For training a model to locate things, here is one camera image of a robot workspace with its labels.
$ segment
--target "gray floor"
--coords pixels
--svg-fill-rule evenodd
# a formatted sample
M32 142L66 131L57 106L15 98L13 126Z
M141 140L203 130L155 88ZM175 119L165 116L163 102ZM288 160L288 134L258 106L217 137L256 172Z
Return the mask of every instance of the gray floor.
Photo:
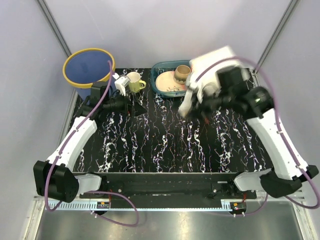
M249 202L249 212L258 207ZM134 212L108 212L125 223ZM127 228L95 219L83 211L43 214L37 240L302 240L291 204L268 202L259 213L247 217L221 217L209 212L140 212L140 226Z

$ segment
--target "yellow-green cup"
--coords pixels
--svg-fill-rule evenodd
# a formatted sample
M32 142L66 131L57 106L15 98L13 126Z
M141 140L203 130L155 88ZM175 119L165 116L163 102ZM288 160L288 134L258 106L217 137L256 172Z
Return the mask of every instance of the yellow-green cup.
M129 88L133 93L138 93L140 90L146 87L146 82L141 80L140 74L138 72L132 71L126 75L129 79Z

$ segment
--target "gray wall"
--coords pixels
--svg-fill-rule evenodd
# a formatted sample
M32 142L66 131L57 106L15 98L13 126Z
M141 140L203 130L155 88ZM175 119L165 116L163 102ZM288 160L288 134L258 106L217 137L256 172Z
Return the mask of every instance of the gray wall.
M46 0L72 52L110 51L152 67L230 45L258 61L290 0Z
M33 165L57 146L72 88L66 59L34 0L0 1L0 239L21 234Z
M280 101L281 118L297 150L320 169L320 1L300 1L263 68ZM314 181L320 187L320 175ZM308 184L309 205L315 197ZM310 211L320 230L320 210Z

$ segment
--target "blue tray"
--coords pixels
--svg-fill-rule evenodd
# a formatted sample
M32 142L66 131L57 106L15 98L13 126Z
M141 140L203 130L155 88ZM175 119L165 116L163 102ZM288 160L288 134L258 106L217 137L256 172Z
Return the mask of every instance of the blue tray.
M160 91L156 87L156 80L160 74L168 71L174 71L180 65L187 65L190 67L189 60L159 62L151 68L151 77L150 77L151 86L153 91L159 94L160 97L178 98L178 97L184 97L186 95L186 91Z

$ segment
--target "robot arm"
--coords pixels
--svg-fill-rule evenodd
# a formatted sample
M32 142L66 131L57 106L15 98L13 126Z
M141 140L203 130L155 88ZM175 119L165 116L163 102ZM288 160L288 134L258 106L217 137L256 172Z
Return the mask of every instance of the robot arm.
M35 185L37 193L40 196L45 195L45 184L49 169L53 165L56 157L59 156L60 149L63 149L63 151L55 164L49 181L49 198L70 203L78 194L83 194L89 191L105 190L102 189L104 186L102 185L102 178L99 175L91 173L87 173L85 175L74 175L72 173L80 152L89 138L96 132L98 128L97 122L99 122L103 112L117 111L132 117L139 116L146 112L139 103L133 103L134 98L130 96L129 93L127 94L126 86L128 85L128 81L126 78L119 78L116 73L113 77L120 80L115 82L120 94L103 100L102 104L94 114L88 118L80 128L78 128L79 123L81 123L92 111L105 92L107 85L105 82L94 83L91 87L90 96L88 96L82 104L70 131L57 150L54 151L46 161L37 161L34 165L33 174Z
M319 171L316 166L308 165L298 154L282 126L282 133L299 160L300 166L297 167L278 132L272 97L268 90L261 86L248 88L248 72L241 62L235 59L227 60L207 71L213 63L232 57L235 57L235 54L226 46L190 61L192 73L187 79L188 89L178 112L183 117L206 117L217 109L233 109L241 114L259 136L271 158L273 168L240 173L233 180L233 184L242 192L265 190L274 198L292 194L306 181L299 168L307 172L310 178Z

